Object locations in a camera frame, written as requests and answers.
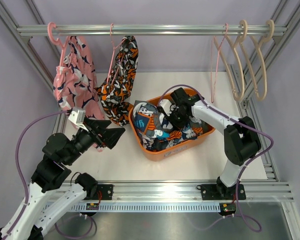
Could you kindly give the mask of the blue orange patterned shorts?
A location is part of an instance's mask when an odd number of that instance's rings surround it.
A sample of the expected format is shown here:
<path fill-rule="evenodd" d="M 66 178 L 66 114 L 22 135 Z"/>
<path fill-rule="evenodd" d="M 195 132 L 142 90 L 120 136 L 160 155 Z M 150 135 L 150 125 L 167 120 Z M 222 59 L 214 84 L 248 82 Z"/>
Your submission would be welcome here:
<path fill-rule="evenodd" d="M 209 131 L 208 124 L 196 117 L 186 118 L 177 129 L 159 108 L 149 101 L 137 100 L 132 110 L 132 123 L 144 149 L 160 152 L 185 141 L 196 140 Z"/>

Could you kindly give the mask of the pink hanger with blue shorts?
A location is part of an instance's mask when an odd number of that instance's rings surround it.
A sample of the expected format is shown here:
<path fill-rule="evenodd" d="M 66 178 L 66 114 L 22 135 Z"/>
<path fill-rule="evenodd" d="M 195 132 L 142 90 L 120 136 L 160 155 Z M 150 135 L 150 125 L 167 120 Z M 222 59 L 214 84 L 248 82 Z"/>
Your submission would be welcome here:
<path fill-rule="evenodd" d="M 228 34 L 228 29 L 229 29 L 229 24 L 225 23 L 224 36 L 219 46 L 215 46 L 215 41 L 217 40 L 216 36 L 213 36 L 210 44 L 210 101 L 212 104 L 215 102 L 215 96 L 216 96 L 216 86 L 217 86 L 217 79 L 218 79 L 218 68 L 219 68 L 221 47 Z M 217 49 L 217 56 L 215 61 L 214 61 L 214 49 Z"/>

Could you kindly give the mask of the beige hanger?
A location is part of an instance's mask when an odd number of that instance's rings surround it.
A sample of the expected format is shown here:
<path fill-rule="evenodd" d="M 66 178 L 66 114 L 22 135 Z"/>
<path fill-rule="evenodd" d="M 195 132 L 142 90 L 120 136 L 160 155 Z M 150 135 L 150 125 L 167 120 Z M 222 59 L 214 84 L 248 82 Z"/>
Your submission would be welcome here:
<path fill-rule="evenodd" d="M 250 75 L 251 75 L 253 90 L 254 90 L 256 99 L 258 101 L 263 101 L 266 98 L 267 92 L 268 92 L 267 70 L 266 70 L 265 60 L 264 60 L 264 56 L 262 54 L 261 47 L 265 43 L 269 42 L 272 39 L 272 37 L 274 35 L 274 31 L 275 31 L 275 23 L 272 19 L 267 20 L 265 23 L 266 23 L 266 25 L 269 26 L 269 31 L 265 36 L 262 36 L 260 38 L 259 42 L 257 42 L 257 40 L 254 36 L 250 36 L 250 40 L 253 43 L 256 55 L 260 62 L 261 79 L 263 80 L 263 93 L 260 94 L 256 74 L 254 73 L 253 66 L 250 61 L 248 64 L 248 69 L 249 69 Z"/>
<path fill-rule="evenodd" d="M 248 23 L 244 19 L 242 19 L 239 22 L 239 30 L 240 30 L 240 32 L 239 32 L 239 35 L 235 38 L 234 41 L 232 40 L 232 38 L 229 35 L 229 30 L 230 30 L 230 27 L 228 25 L 228 32 L 227 32 L 227 35 L 226 35 L 224 41 L 226 41 L 228 43 L 229 48 L 230 48 L 230 50 L 231 50 L 231 52 L 233 54 L 234 60 L 236 62 L 236 65 L 238 66 L 238 68 L 240 70 L 240 74 L 239 74 L 240 86 L 239 87 L 237 87 L 236 84 L 235 84 L 234 77 L 233 77 L 233 75 L 231 73 L 229 64 L 227 62 L 227 58 L 225 57 L 225 55 L 224 55 L 224 53 L 222 51 L 222 47 L 220 49 L 219 61 L 221 60 L 222 63 L 223 63 L 223 65 L 224 65 L 224 67 L 225 67 L 225 71 L 226 71 L 226 74 L 227 74 L 227 77 L 228 77 L 228 80 L 229 80 L 229 84 L 230 84 L 230 87 L 231 87 L 231 92 L 232 92 L 233 99 L 236 102 L 239 102 L 239 101 L 243 100 L 243 98 L 244 98 L 245 80 L 244 80 L 244 74 L 243 74 L 242 61 L 241 61 L 239 53 L 237 51 L 237 47 L 241 46 L 242 43 L 243 43 L 243 41 L 247 37 L 247 34 L 248 34 Z M 218 42 L 218 40 L 216 40 L 214 42 L 214 44 L 215 44 L 216 47 L 218 47 L 220 45 L 220 43 L 221 42 Z"/>

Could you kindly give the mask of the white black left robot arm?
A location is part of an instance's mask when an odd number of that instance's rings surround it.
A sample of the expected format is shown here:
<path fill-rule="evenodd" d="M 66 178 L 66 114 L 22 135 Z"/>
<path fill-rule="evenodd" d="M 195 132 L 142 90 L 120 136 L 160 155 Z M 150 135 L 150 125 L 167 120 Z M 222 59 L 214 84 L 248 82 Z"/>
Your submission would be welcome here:
<path fill-rule="evenodd" d="M 47 139 L 42 148 L 43 159 L 31 176 L 24 200 L 11 220 L 0 228 L 0 240 L 42 240 L 73 205 L 97 195 L 97 180 L 84 172 L 58 200 L 45 207 L 71 174 L 69 166 L 93 145 L 112 149 L 125 132 L 122 127 L 110 128 L 109 120 L 86 118 L 83 124 L 72 138 L 55 133 Z"/>

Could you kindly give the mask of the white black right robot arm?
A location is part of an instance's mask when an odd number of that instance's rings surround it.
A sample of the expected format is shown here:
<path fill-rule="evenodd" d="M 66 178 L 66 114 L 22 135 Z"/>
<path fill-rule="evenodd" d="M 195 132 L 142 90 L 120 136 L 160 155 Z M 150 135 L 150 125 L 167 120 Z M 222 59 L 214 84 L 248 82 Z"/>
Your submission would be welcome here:
<path fill-rule="evenodd" d="M 187 119 L 194 117 L 223 135 L 227 162 L 216 180 L 216 192 L 223 199 L 238 198 L 236 188 L 243 170 L 261 149 L 253 120 L 226 114 L 206 102 L 200 93 L 190 96 L 182 87 L 171 92 L 169 97 L 161 97 L 157 105 L 174 127 L 180 129 Z"/>

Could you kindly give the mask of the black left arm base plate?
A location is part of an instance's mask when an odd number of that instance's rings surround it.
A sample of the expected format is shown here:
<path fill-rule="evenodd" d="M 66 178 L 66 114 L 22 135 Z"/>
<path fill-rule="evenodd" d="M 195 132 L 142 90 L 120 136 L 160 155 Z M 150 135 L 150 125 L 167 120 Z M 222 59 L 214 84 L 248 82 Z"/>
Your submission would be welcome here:
<path fill-rule="evenodd" d="M 91 198 L 92 200 L 99 200 L 99 196 L 101 196 L 101 201 L 110 201 L 113 199 L 113 184 L 98 184 L 96 193 Z"/>

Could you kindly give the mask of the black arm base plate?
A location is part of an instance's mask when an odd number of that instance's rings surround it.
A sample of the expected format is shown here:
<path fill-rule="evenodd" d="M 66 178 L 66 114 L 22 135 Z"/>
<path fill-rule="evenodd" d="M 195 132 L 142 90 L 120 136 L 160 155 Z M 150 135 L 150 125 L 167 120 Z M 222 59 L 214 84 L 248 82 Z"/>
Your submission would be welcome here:
<path fill-rule="evenodd" d="M 202 200 L 246 200 L 246 191 L 242 184 L 223 187 L 218 184 L 199 184 L 196 189 L 200 191 Z"/>

